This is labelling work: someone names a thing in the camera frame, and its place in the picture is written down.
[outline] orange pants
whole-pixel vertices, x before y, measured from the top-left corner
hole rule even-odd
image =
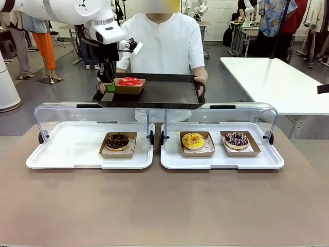
[[[36,33],[33,32],[33,38],[36,46],[38,47],[41,56],[47,61],[47,68],[49,70],[55,70],[55,52],[53,51],[52,40],[49,33]]]

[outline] floral shirt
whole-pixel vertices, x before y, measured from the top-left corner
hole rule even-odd
[[[259,15],[261,16],[259,30],[265,36],[272,37],[278,34],[285,3],[286,0],[262,0],[259,4]],[[297,4],[291,0],[287,14],[295,9],[297,9]]]

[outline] green object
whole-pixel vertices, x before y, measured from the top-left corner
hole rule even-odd
[[[115,91],[114,82],[113,83],[106,83],[105,86],[106,86],[106,91],[108,93],[113,93]]]

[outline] person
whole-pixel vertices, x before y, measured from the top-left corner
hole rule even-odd
[[[182,14],[189,14],[191,9],[191,0],[181,0],[179,5],[179,11]]]
[[[94,69],[95,70],[99,70],[100,66],[99,66],[99,61],[98,59],[94,56],[92,50],[90,49],[90,46],[87,45],[86,43],[84,43],[83,41],[81,41],[81,37],[83,36],[82,34],[82,28],[76,28],[77,30],[77,34],[78,34],[78,38],[79,38],[79,43],[80,43],[80,48],[81,48],[81,54],[82,54],[82,59],[85,65],[86,69],[90,69],[91,65],[90,65],[90,59],[92,58],[94,61]]]
[[[137,55],[124,52],[117,72],[126,72],[129,65],[132,73],[188,75],[191,69],[196,81],[207,83],[200,27],[192,17],[181,13],[137,14],[121,27],[126,39],[133,37],[144,45]],[[151,110],[153,122],[163,122],[164,115],[164,110]],[[191,112],[174,115],[175,121],[184,121]],[[136,112],[136,120],[145,120],[142,111]]]
[[[324,44],[325,39],[329,35],[329,1],[317,0],[315,2],[312,17],[310,21],[310,30],[308,32],[307,54],[304,61],[308,61],[308,67],[314,67],[313,59],[316,58]],[[315,35],[314,53],[310,58],[309,54],[312,48],[313,35]]]
[[[295,2],[297,4],[297,9],[283,24],[275,54],[276,58],[279,58],[284,62],[287,62],[287,52],[291,41],[293,40],[293,35],[302,23],[307,9],[307,0],[295,0]]]
[[[31,73],[21,13],[19,11],[11,11],[10,13],[2,13],[2,16],[16,44],[17,58],[20,64],[18,79],[30,79],[34,75]]]
[[[257,17],[257,0],[250,0],[250,4],[254,8],[252,20],[256,21],[256,17]],[[246,10],[245,1],[244,0],[238,0],[236,15],[237,15],[238,18],[241,16],[242,21],[245,21],[245,19],[246,19],[245,10]]]
[[[276,38],[280,28],[286,0],[262,0],[259,5],[259,32],[255,45],[256,57],[269,57],[276,43]],[[291,0],[288,6],[288,19],[297,9],[295,0]]]
[[[50,78],[50,83],[62,81],[56,73],[55,51],[50,35],[49,22],[28,16],[21,13],[23,27],[25,30],[32,32],[36,46],[39,49],[45,65],[45,74]]]

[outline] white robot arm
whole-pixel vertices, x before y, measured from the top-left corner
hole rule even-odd
[[[201,21],[201,16],[204,15],[208,11],[208,7],[206,6],[205,0],[198,0],[199,7],[194,8],[194,19],[199,22]]]
[[[109,0],[0,0],[0,11],[17,10],[29,16],[66,24],[85,24],[93,40],[112,44],[124,40]]]
[[[136,52],[142,44],[125,41],[125,33],[114,20],[111,0],[0,0],[0,12],[17,10],[42,20],[81,25],[82,40],[99,59],[98,77],[111,83],[119,61],[118,45]]]
[[[250,0],[244,0],[246,9],[245,9],[245,22],[243,23],[244,27],[250,26],[250,14],[255,11],[254,7],[251,5]]]

